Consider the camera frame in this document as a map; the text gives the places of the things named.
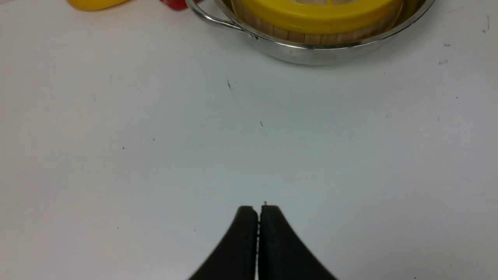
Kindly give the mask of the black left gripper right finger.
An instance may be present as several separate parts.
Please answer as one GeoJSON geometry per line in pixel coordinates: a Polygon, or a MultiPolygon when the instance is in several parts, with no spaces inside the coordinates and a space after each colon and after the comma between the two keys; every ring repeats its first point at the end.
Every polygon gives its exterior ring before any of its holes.
{"type": "Polygon", "coordinates": [[[260,280],[335,280],[294,232],[281,209],[263,205],[258,248],[260,280]]]}

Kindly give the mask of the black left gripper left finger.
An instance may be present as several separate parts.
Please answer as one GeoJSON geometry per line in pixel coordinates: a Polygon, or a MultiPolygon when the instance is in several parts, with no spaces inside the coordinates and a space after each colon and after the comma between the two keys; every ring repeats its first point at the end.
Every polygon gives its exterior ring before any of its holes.
{"type": "Polygon", "coordinates": [[[191,280],[254,280],[258,244],[258,214],[240,206],[229,229],[191,280]]]}

